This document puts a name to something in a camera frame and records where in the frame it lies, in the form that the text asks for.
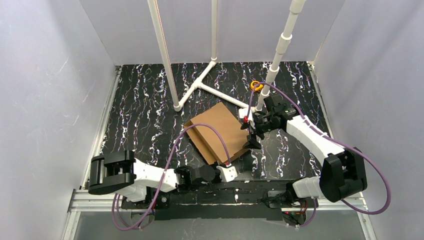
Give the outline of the brown cardboard box sheet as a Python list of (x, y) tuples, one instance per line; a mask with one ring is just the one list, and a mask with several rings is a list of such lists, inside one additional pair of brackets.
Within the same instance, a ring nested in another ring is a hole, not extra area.
[(184, 124), (190, 126), (186, 133), (208, 165), (232, 162), (249, 151), (244, 148), (248, 131), (222, 102)]

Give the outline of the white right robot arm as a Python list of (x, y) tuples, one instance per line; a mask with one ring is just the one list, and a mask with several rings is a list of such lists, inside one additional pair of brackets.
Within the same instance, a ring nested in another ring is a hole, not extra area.
[(286, 191), (266, 198), (293, 203), (305, 198), (325, 198), (332, 203), (367, 189), (365, 161), (357, 149), (349, 150), (328, 140), (328, 135), (309, 122), (285, 98), (271, 95), (264, 99), (266, 111), (238, 111), (241, 129), (248, 130), (245, 149), (260, 150), (265, 133), (282, 130), (296, 138), (321, 164), (319, 176), (303, 177), (286, 184)]

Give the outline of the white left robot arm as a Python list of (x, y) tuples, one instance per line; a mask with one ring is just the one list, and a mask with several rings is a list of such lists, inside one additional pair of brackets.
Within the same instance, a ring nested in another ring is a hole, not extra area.
[(185, 193), (213, 181), (221, 181), (221, 170), (216, 167), (164, 169), (138, 160), (132, 150), (124, 150), (91, 159), (88, 192), (91, 195), (115, 193), (131, 202), (141, 202), (147, 199), (148, 190)]

